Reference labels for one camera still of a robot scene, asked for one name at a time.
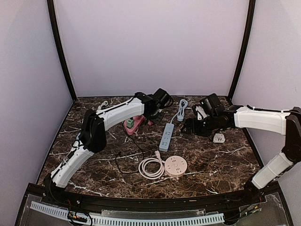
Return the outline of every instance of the power plug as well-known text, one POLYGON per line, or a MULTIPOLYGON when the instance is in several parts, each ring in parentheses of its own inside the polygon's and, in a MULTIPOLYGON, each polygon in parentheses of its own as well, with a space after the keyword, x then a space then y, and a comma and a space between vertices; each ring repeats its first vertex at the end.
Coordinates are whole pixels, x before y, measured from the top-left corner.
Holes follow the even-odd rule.
POLYGON ((160 141, 159 150, 163 152, 168 151, 171 136, 173 135, 174 124, 167 123, 160 141))
POLYGON ((215 136, 213 137, 213 143, 219 143, 223 144, 225 143, 225 136, 221 133, 216 133, 215 136))

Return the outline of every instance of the round power strip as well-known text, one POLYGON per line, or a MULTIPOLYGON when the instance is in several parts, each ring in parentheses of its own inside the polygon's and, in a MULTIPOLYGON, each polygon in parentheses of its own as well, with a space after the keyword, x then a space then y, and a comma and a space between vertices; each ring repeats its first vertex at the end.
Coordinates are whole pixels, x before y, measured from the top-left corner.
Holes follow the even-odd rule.
POLYGON ((173 178, 179 178, 187 170, 187 162, 180 156, 174 155, 165 161, 165 173, 173 178))

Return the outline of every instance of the coiled white cable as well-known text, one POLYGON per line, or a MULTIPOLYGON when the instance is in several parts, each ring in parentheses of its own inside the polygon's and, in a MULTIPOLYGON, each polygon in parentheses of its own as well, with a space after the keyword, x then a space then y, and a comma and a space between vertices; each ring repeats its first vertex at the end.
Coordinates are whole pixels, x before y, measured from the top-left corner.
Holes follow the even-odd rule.
POLYGON ((161 159, 159 151, 155 151, 155 154, 156 154, 157 158, 143 159, 140 162, 139 166, 138 166, 138 170, 139 170, 139 173, 141 174, 141 176, 143 176, 144 178, 149 179, 149 180, 156 180, 156 179, 160 178, 164 174, 164 165, 163 165, 163 163, 165 163, 165 162, 161 159), (150 162, 158 162, 160 164, 160 168, 158 169, 157 172, 155 172, 155 173, 148 173, 146 171, 145 167, 150 162))
POLYGON ((180 100, 179 103, 179 110, 177 114, 174 115, 174 117, 171 119, 170 123, 173 123, 174 118, 177 116, 178 121, 183 121, 184 115, 185 115, 185 108, 188 106, 188 101, 185 99, 180 100))

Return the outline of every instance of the brown marble surface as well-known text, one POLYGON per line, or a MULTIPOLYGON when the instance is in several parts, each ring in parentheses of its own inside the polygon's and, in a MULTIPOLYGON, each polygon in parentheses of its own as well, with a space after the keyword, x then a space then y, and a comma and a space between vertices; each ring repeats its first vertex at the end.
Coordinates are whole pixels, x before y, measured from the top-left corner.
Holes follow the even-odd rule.
MULTIPOLYGON (((174 105, 164 110, 165 116, 158 125, 139 126, 132 137, 145 152, 144 157, 154 156, 167 122, 178 110, 179 101, 185 98, 191 107, 198 104, 201 97, 174 97, 174 105)), ((79 98, 70 110, 58 137, 46 159, 39 178, 54 170, 70 151, 79 133, 84 114, 90 108, 97 108, 107 100, 110 105, 119 104, 127 97, 85 97, 79 98)), ((193 117, 192 110, 185 111, 185 117, 193 117)), ((120 169, 124 172, 137 170, 143 159, 142 152, 126 137, 121 123, 107 131, 106 148, 92 156, 75 173, 66 187, 67 191, 108 196, 116 198, 183 198, 221 194, 243 189, 243 184, 254 174, 259 165, 241 129, 224 131, 224 144, 214 144, 208 138, 180 133, 182 126, 174 120, 173 138, 167 153, 161 152, 163 160, 172 155, 182 156, 188 164, 185 175, 179 179, 163 176, 158 180, 148 180, 139 173, 122 174, 115 163, 116 154, 120 169)), ((150 165, 155 170, 158 165, 150 165)))

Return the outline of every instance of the black pole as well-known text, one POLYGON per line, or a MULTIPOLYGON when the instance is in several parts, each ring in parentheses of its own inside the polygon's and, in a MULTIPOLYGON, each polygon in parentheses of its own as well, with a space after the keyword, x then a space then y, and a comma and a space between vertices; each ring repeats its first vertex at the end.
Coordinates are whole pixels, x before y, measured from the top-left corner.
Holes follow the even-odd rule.
POLYGON ((52 33, 53 33, 53 37, 55 39, 55 45, 56 45, 58 57, 61 62, 61 67, 62 67, 62 70, 64 73, 64 77, 65 77, 70 95, 72 97, 72 100, 75 101, 77 99, 77 97, 75 94, 75 90, 74 90, 74 87, 73 87, 73 84, 71 81, 71 77, 70 77, 70 74, 68 71, 65 55, 63 52, 63 46, 61 43, 60 33, 59 33, 58 27, 57 27, 57 20, 56 20, 56 16, 55 16, 55 6, 53 3, 53 0, 47 0, 47 4, 48 4, 49 17, 50 17, 50 22, 51 22, 51 27, 52 27, 52 33))
POLYGON ((235 89, 236 89, 236 86, 237 86, 237 83, 239 80, 239 76, 241 73, 241 69, 244 64, 244 59, 246 56, 246 49, 248 47, 248 42, 249 42, 250 33, 251 33, 251 27, 252 27, 252 21, 253 21, 253 16, 254 16, 254 9, 255 9, 255 2, 256 2, 256 0, 249 1, 249 9, 248 9, 248 15, 246 18, 246 27, 245 27, 243 42, 241 44, 241 49, 240 49, 240 53, 239 53, 239 57, 238 57, 237 66, 236 66, 235 73, 233 76, 231 88, 230 88, 230 91, 228 94, 228 99, 230 101, 232 101, 232 98, 234 96, 235 89))

